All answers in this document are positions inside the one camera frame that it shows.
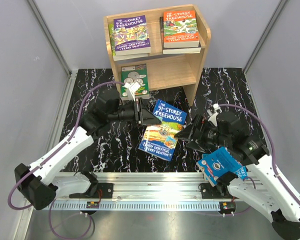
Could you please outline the dark blue 91-Storey Treehouse book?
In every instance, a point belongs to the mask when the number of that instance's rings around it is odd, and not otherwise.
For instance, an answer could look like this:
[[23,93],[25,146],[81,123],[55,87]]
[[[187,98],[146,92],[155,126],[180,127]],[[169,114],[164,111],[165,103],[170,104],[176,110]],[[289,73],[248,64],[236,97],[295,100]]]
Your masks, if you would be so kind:
[[160,123],[145,129],[138,149],[170,162],[178,142],[175,135],[183,129],[187,113],[160,99],[152,113]]

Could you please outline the green coin cover book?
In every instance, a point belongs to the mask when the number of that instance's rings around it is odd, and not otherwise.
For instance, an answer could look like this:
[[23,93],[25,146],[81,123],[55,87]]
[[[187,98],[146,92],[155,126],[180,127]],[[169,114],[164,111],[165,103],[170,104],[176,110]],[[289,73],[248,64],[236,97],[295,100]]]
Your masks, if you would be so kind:
[[136,98],[150,98],[148,72],[147,65],[145,63],[121,67],[120,80],[125,85],[139,85],[139,88],[134,92],[134,96]]

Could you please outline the purple 52-Storey Treehouse book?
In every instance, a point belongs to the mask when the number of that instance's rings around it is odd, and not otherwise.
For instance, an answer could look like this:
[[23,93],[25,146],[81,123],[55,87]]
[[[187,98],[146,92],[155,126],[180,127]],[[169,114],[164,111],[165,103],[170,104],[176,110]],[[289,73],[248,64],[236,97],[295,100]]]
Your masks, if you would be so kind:
[[114,50],[117,56],[151,52],[152,47],[145,15],[115,18],[113,27]]

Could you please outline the orange 78-Storey Treehouse book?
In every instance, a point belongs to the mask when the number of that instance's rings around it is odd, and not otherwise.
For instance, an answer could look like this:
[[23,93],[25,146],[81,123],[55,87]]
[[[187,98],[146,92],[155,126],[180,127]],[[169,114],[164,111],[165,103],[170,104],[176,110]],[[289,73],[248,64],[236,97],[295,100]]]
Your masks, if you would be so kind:
[[167,49],[197,48],[200,44],[194,10],[163,13],[163,47]]

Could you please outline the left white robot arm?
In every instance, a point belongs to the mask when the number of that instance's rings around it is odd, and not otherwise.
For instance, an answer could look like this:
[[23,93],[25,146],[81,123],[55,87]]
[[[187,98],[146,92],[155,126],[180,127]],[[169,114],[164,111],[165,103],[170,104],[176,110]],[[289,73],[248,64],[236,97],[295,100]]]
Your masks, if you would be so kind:
[[82,171],[70,177],[57,174],[80,152],[94,144],[114,122],[136,125],[158,125],[161,121],[145,106],[142,99],[121,103],[119,92],[112,89],[99,91],[93,104],[85,113],[79,113],[74,128],[62,141],[43,157],[15,170],[16,188],[36,210],[42,210],[60,197],[91,199],[98,193],[97,176]]

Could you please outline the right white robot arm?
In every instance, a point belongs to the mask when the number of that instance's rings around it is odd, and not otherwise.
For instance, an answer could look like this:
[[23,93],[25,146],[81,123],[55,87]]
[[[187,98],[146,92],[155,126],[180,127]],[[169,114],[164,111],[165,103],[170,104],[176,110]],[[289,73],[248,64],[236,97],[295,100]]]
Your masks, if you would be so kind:
[[244,129],[242,121],[231,111],[209,112],[209,119],[197,115],[176,134],[187,147],[203,151],[208,146],[225,147],[226,151],[253,173],[266,187],[268,195],[248,186],[228,170],[216,179],[219,197],[243,200],[262,214],[284,240],[300,240],[300,194],[275,163],[275,151]]

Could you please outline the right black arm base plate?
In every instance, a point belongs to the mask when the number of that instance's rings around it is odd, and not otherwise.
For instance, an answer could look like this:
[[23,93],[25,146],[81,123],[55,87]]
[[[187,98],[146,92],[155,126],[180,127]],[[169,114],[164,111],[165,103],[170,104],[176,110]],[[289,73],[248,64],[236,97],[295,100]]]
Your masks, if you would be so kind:
[[198,190],[203,199],[238,199],[232,196],[227,187],[222,184],[212,186],[210,183],[203,182],[198,185]]

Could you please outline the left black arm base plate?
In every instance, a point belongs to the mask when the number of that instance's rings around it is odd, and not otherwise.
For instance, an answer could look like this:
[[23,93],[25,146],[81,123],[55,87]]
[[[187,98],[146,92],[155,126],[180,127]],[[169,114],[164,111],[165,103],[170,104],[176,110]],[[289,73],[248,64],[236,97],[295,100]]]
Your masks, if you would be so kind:
[[84,193],[73,193],[69,195],[70,199],[97,199],[99,194],[102,199],[111,199],[114,193],[114,184],[113,183],[99,183],[97,191],[92,196],[87,196]]

